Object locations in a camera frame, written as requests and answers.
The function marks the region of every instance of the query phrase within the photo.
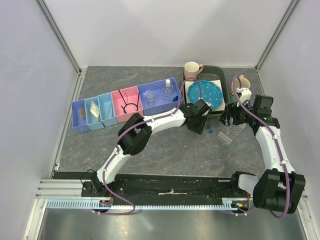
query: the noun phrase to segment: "white wall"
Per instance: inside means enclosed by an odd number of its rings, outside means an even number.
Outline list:
[[[34,0],[0,5],[0,236],[18,240],[49,176],[76,73]]]
[[[320,2],[300,1],[265,61],[261,81],[274,97],[286,154],[306,178],[306,192],[320,223]]]
[[[46,0],[82,66],[255,66],[290,0]]]

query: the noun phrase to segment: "blue plastic bin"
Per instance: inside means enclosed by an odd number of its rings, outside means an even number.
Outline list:
[[[98,96],[101,121],[105,127],[118,124],[116,119],[114,103],[111,93],[105,93]]]
[[[166,79],[170,79],[171,85],[174,87],[174,92],[170,96],[172,100],[166,98],[162,91],[162,86],[165,85]],[[143,107],[143,112],[145,116],[155,115],[158,113],[163,113],[175,108],[178,105],[178,101],[173,101],[175,96],[179,96],[180,89],[178,87],[177,81],[174,77],[166,78],[159,81],[154,81],[150,83],[145,83],[138,85],[138,90],[140,92],[140,99]],[[155,99],[155,105],[149,107],[147,104],[147,93],[152,93]],[[183,97],[181,96],[180,104],[183,104]]]
[[[99,107],[99,101],[97,96],[86,98],[84,100],[85,119],[88,124],[88,127],[90,128],[91,131],[103,129],[105,126],[101,122],[101,114],[99,115],[99,121],[96,121],[95,116],[93,116],[93,114],[90,111],[91,101],[93,101]]]
[[[79,134],[90,131],[87,125],[86,116],[82,117],[81,111],[85,110],[85,100],[77,100],[71,102],[72,110],[72,128]]]

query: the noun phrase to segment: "blue plate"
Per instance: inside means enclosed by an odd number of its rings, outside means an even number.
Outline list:
[[[217,107],[219,107],[222,103],[222,98],[224,97],[220,87],[207,80],[201,80],[199,82],[202,90],[203,100],[207,103],[211,103],[212,109],[216,109]],[[190,103],[195,104],[198,101],[200,97],[200,91],[199,85],[196,81],[189,87],[187,95],[189,97]]]

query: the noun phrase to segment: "mug handle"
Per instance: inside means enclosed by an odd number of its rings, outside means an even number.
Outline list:
[[[202,64],[199,64],[198,74],[201,73],[203,69],[204,69],[204,66]]]

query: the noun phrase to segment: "small bottle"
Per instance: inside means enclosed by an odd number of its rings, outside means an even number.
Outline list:
[[[170,79],[165,80],[165,84],[162,87],[162,92],[167,97],[169,97],[173,94],[174,86],[171,84]]]
[[[146,104],[149,108],[154,107],[156,105],[155,96],[151,92],[148,92],[146,94]]]

